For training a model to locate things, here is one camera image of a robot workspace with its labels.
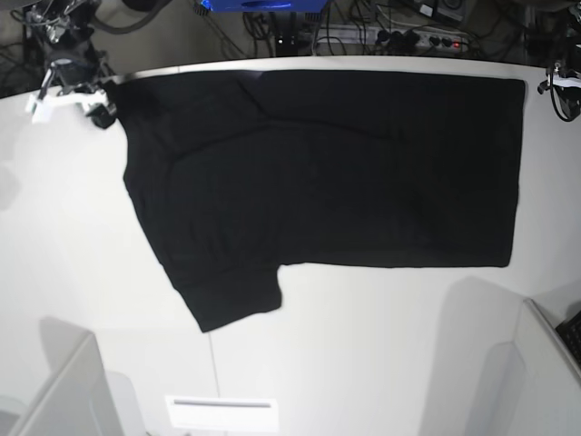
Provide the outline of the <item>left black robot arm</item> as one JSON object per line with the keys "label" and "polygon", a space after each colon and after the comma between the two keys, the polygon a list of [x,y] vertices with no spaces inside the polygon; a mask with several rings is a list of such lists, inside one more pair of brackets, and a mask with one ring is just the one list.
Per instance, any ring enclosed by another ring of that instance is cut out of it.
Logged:
{"label": "left black robot arm", "polygon": [[580,117],[580,2],[559,10],[553,44],[547,56],[546,79],[537,87],[548,93],[556,117],[572,123]]}

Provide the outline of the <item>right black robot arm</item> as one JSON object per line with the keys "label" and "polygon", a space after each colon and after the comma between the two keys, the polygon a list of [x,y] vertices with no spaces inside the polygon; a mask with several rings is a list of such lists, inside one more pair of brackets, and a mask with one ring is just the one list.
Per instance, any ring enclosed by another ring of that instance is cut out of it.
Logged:
{"label": "right black robot arm", "polygon": [[25,111],[34,123],[47,122],[61,107],[76,106],[101,129],[116,120],[117,108],[105,82],[113,76],[107,54],[94,47],[96,30],[109,35],[128,35],[147,26],[163,9],[165,1],[127,1],[144,16],[126,26],[109,25],[97,17],[99,1],[18,1],[10,11],[15,21],[36,37],[44,57],[45,73],[40,88],[32,93]]}

